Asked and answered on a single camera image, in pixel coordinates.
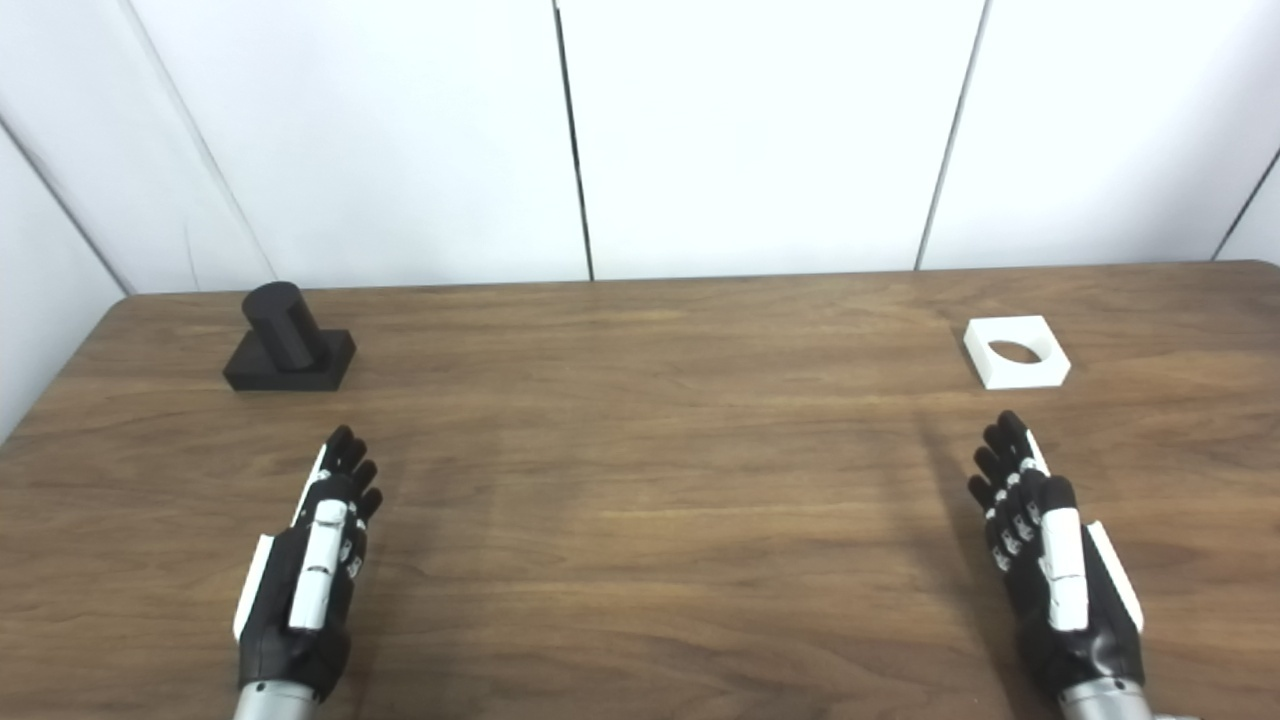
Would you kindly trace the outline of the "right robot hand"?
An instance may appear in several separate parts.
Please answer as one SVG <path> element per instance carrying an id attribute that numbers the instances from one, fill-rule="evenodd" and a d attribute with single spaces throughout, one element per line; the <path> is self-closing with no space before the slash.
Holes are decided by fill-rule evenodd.
<path id="1" fill-rule="evenodd" d="M 1048 470 L 1018 414 L 1002 411 L 982 439 L 966 487 L 1033 682 L 1057 697 L 1092 682 L 1144 685 L 1143 612 L 1105 528 L 1083 521 L 1073 483 Z"/>

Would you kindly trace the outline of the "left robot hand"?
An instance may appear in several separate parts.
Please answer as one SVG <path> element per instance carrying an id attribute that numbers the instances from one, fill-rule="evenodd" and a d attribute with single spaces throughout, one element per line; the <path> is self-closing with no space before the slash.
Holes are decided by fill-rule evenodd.
<path id="1" fill-rule="evenodd" d="M 291 524 L 259 537 L 232 626 L 237 719 L 314 719 L 346 674 L 356 580 L 383 502 L 376 474 L 365 441 L 337 427 Z"/>

